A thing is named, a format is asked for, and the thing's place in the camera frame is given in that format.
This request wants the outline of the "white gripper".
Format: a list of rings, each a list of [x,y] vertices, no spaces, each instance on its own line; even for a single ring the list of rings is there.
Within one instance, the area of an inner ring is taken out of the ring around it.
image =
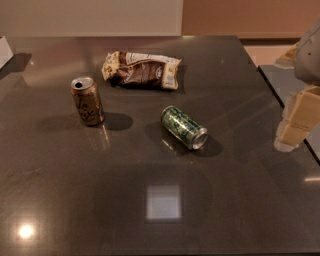
[[[274,141],[280,152],[298,148],[320,123],[320,19],[298,42],[294,69],[297,79],[315,86],[288,96]]]

